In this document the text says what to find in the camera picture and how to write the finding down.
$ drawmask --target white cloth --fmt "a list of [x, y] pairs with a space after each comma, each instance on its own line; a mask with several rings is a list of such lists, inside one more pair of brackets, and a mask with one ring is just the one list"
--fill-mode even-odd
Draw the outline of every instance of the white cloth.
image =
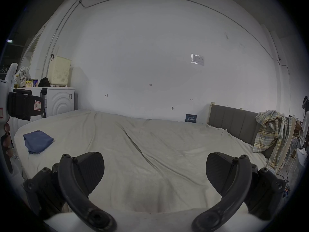
[[[29, 154], [23, 134], [41, 130], [54, 138], [42, 153]], [[100, 152], [105, 172], [89, 199], [101, 209], [175, 212], [210, 208], [221, 196], [206, 177], [211, 152], [247, 154], [258, 168], [266, 162], [252, 146], [221, 128], [191, 122], [129, 118], [77, 110], [22, 126], [15, 146], [29, 178], [52, 168], [61, 155]]]

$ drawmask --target washing machine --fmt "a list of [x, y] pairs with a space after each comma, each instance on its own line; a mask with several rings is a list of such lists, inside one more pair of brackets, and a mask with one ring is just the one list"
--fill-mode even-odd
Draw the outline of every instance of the washing machine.
[[74, 92], [74, 87], [44, 87], [41, 93], [46, 117], [73, 111]]

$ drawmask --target laundry basket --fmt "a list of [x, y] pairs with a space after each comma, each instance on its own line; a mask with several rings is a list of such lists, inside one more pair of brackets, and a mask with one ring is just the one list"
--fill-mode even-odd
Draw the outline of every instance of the laundry basket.
[[71, 60], [56, 56], [50, 59], [47, 78], [50, 84], [67, 85]]

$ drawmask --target small sign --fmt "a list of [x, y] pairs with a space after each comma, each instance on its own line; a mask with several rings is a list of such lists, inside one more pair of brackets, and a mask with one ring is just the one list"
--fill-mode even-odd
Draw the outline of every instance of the small sign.
[[204, 57], [191, 54], [191, 63], [204, 66]]
[[41, 110], [41, 102], [34, 101], [34, 110], [40, 111]]
[[185, 122], [196, 123], [196, 117], [197, 117], [197, 115], [194, 115], [194, 114], [186, 114]]

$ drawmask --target can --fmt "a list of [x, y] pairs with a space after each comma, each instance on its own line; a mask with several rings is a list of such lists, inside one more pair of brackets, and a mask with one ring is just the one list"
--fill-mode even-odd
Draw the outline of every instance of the can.
[[37, 87], [38, 86], [38, 79], [33, 79], [33, 87]]
[[33, 85], [33, 79], [27, 78], [26, 79], [26, 87], [32, 87]]

